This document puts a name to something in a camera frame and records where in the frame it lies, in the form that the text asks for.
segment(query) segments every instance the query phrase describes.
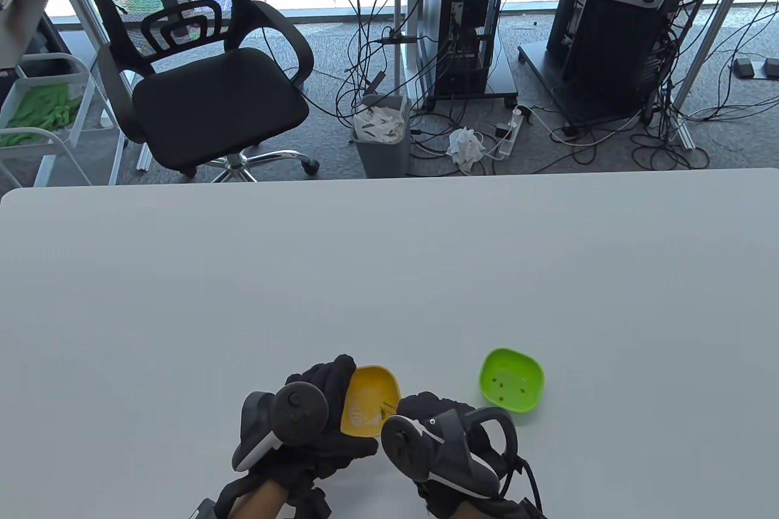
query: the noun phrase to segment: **green item on shelf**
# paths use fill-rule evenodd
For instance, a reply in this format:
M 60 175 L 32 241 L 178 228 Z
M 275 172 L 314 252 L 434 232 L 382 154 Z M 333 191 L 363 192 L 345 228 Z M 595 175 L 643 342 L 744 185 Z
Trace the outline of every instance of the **green item on shelf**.
M 68 86 L 64 83 L 30 88 L 8 127 L 40 127 L 50 132 L 64 130 L 75 121 L 81 107 L 81 97 L 68 99 L 68 94 Z M 33 144 L 43 140 L 42 136 L 35 133 L 15 133 L 1 137 L 0 147 Z
M 543 369 L 531 357 L 511 349 L 495 349 L 487 355 L 479 375 L 481 393 L 509 411 L 534 409 L 543 393 Z

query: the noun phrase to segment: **chair armrest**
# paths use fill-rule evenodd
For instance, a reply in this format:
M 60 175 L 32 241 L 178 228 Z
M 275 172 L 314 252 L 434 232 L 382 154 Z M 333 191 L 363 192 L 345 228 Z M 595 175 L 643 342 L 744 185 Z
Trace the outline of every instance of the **chair armrest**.
M 136 144 L 143 144 L 147 140 L 144 127 L 133 108 L 133 99 L 122 79 L 122 71 L 116 66 L 114 55 L 111 54 L 111 43 L 103 44 L 97 50 L 97 67 L 119 128 L 127 138 Z
M 287 18 L 284 18 L 284 15 L 272 5 L 259 0 L 253 2 L 261 12 L 262 26 L 278 30 L 284 35 L 284 38 L 287 39 L 287 42 L 290 43 L 298 56 L 298 71 L 292 77 L 292 85 L 295 85 L 298 89 L 303 89 L 303 82 L 314 71 L 314 52 L 312 52 L 309 42 L 301 35 L 300 30 L 296 29 L 295 25 Z

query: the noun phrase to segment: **power strip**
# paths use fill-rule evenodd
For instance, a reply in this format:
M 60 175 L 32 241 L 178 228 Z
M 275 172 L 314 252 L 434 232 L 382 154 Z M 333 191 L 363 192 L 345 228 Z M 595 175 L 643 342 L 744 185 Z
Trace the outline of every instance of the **power strip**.
M 495 126 L 495 140 L 498 141 L 497 155 L 501 158 L 508 158 L 514 151 L 514 143 L 517 136 L 520 135 L 523 124 L 529 124 L 531 110 L 526 105 L 517 105 L 512 112 L 511 120 L 508 124 L 497 124 Z

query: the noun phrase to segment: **green bowl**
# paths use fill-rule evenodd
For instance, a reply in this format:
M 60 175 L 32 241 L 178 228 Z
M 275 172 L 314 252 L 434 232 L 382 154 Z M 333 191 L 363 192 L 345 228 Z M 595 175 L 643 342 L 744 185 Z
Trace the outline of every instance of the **green bowl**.
M 495 349 L 487 355 L 479 375 L 481 393 L 509 411 L 535 409 L 543 393 L 543 369 L 536 361 L 511 349 Z

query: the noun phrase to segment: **yellow bowl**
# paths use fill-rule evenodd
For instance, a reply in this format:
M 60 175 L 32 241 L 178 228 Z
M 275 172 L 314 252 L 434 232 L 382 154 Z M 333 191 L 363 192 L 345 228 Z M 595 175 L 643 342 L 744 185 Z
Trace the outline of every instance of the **yellow bowl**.
M 343 402 L 341 432 L 356 438 L 378 438 L 384 421 L 397 411 L 400 388 L 384 367 L 359 367 Z

